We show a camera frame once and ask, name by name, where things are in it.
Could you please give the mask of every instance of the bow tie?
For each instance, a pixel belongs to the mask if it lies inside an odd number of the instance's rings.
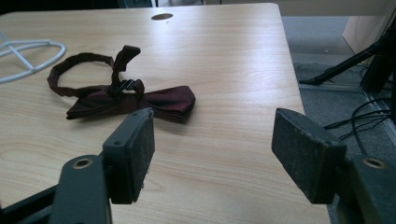
[[[195,96],[188,86],[178,86],[161,91],[145,93],[143,82],[119,79],[119,72],[140,53],[140,48],[124,46],[113,58],[93,53],[80,53],[52,67],[47,81],[49,87],[60,96],[76,96],[78,100],[67,111],[67,119],[80,119],[94,115],[129,114],[138,109],[151,107],[154,116],[174,121],[185,121],[192,111]],[[79,63],[103,62],[112,67],[111,85],[89,86],[79,89],[59,87],[59,77]]]

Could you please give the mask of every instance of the light wood table surface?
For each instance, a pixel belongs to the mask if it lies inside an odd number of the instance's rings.
[[[152,16],[172,13],[171,19]],[[0,17],[8,39],[61,42],[66,57],[142,49],[123,75],[146,92],[188,85],[196,96],[185,124],[155,119],[156,151],[137,203],[112,205],[114,223],[329,223],[271,150],[277,107],[304,112],[277,5],[19,12]],[[42,63],[57,48],[23,54]],[[0,59],[0,76],[21,71]],[[46,81],[50,67],[0,85],[0,201],[16,203],[58,183],[62,166],[102,144],[125,119],[66,120],[76,98]],[[111,70],[82,63],[61,86],[109,84]]]

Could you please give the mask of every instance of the wooden table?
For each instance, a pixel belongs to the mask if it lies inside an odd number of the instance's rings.
[[[152,16],[173,17],[153,21]],[[277,107],[304,112],[277,5],[25,12],[0,17],[9,39],[50,38],[63,59],[80,52],[142,53],[125,77],[146,92],[188,85],[196,105],[185,124],[155,119],[156,152],[137,203],[112,205],[114,223],[328,223],[271,150]],[[56,48],[24,55],[42,63]],[[0,61],[1,76],[21,70]],[[102,144],[126,115],[66,120],[76,98],[46,81],[50,68],[0,86],[0,200],[11,205],[58,182],[62,166]],[[83,63],[60,85],[110,83],[110,68]]]

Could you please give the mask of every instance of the grey carpet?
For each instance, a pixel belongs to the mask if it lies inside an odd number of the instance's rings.
[[[299,80],[316,77],[322,74],[329,67],[331,66],[317,63],[294,64],[296,76]],[[355,66],[332,78],[332,81],[335,84],[347,83],[358,87],[361,81],[362,69],[364,69],[364,67]],[[350,119],[353,111],[360,105],[367,102],[367,98],[362,92],[308,89],[300,89],[300,92],[303,99],[305,114],[320,126],[325,126],[343,119]],[[379,96],[390,97],[388,86],[386,86],[385,89],[382,90],[380,94],[378,94],[378,97]],[[370,106],[366,106],[363,108],[360,114],[369,111],[373,111],[373,109]],[[365,120],[364,122],[357,122],[357,125],[367,121],[369,121],[369,119]],[[330,130],[330,132],[338,137],[344,133],[350,132],[351,130],[351,125],[349,123],[348,125],[345,125],[341,128]],[[380,160],[388,160],[389,162],[396,164],[396,147],[385,131],[383,124],[377,125],[372,130],[359,133],[359,136],[361,137],[361,141],[363,142],[368,155],[377,157]],[[347,144],[346,156],[348,158],[352,158],[361,154],[359,145],[353,135],[344,142]],[[339,223],[336,214],[337,203],[338,198],[335,198],[333,204],[328,205],[332,224]]]

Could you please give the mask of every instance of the table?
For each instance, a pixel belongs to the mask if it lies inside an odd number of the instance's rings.
[[[172,13],[168,20],[152,16]],[[137,203],[112,205],[114,223],[328,223],[271,150],[277,107],[304,112],[277,5],[23,12],[0,17],[9,39],[50,38],[63,59],[80,52],[115,58],[142,53],[123,73],[146,92],[188,85],[196,104],[187,123],[155,119],[156,152]],[[24,52],[41,63],[55,49]],[[0,61],[1,76],[21,64]],[[50,68],[0,86],[0,200],[3,207],[58,182],[65,162],[99,154],[126,115],[66,120],[76,98],[46,81]],[[60,85],[110,83],[99,63],[73,67]]]

